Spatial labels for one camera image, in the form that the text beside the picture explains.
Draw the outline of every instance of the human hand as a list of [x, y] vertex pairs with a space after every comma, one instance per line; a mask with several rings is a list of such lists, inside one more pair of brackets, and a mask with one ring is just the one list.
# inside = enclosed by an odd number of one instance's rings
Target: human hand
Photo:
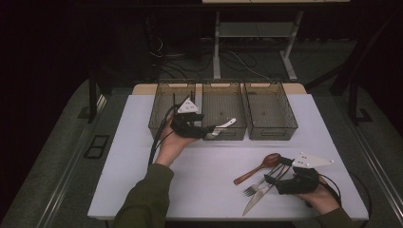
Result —
[[[322, 177], [319, 177], [319, 181], [327, 184]], [[340, 207], [333, 195], [321, 184], [317, 186], [317, 189], [315, 189], [314, 192], [296, 194], [296, 196], [309, 202], [321, 215], [334, 211]]]
[[171, 128], [172, 118], [167, 121], [161, 134], [160, 153], [155, 163], [169, 167], [182, 153], [185, 147], [198, 139], [184, 138], [177, 135]]

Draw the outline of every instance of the person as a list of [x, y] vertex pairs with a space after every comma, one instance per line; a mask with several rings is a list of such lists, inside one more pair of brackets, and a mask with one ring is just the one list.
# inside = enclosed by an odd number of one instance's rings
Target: person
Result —
[[[113, 221], [113, 227], [164, 227], [169, 206], [169, 186], [174, 172], [169, 168], [182, 151], [196, 139], [183, 138], [175, 134], [169, 121], [161, 135], [160, 152], [143, 180], [128, 193], [125, 203]], [[353, 228], [355, 223], [340, 207], [325, 187], [319, 185], [314, 192], [298, 194], [319, 213], [317, 221], [323, 228]]]

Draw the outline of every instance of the spoon handle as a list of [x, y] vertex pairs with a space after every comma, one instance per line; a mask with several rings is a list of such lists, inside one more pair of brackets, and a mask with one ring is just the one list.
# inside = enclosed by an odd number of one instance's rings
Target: spoon handle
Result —
[[238, 177], [237, 179], [234, 180], [234, 184], [238, 185], [242, 182], [244, 182], [246, 179], [250, 178], [252, 175], [254, 175], [256, 172], [258, 172], [258, 170], [260, 170], [261, 168], [264, 168], [265, 166], [263, 164], [261, 164], [260, 166], [252, 169], [251, 171], [249, 171], [248, 173]]

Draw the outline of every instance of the long sleeve shirt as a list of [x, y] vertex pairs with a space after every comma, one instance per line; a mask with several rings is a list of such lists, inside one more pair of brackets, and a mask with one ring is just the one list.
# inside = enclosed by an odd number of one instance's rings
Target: long sleeve shirt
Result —
[[[163, 228], [169, 206], [169, 186], [174, 172], [161, 164], [151, 164], [143, 180], [128, 193], [116, 215], [115, 228]], [[322, 228], [356, 227], [340, 207], [317, 217]]]

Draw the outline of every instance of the fork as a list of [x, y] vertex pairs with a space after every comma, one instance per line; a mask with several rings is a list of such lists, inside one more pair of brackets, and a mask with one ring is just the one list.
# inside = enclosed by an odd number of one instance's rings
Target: fork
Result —
[[[278, 164], [276, 167], [274, 167], [267, 175], [268, 176], [272, 176], [274, 173], [276, 173], [282, 166], [284, 166], [283, 164]], [[261, 179], [258, 183], [252, 184], [251, 186], [249, 186], [248, 188], [245, 189], [245, 191], [243, 191], [243, 193], [247, 196], [250, 197], [252, 195], [254, 195], [255, 193], [257, 193], [259, 191], [259, 186], [265, 182], [265, 179]]]

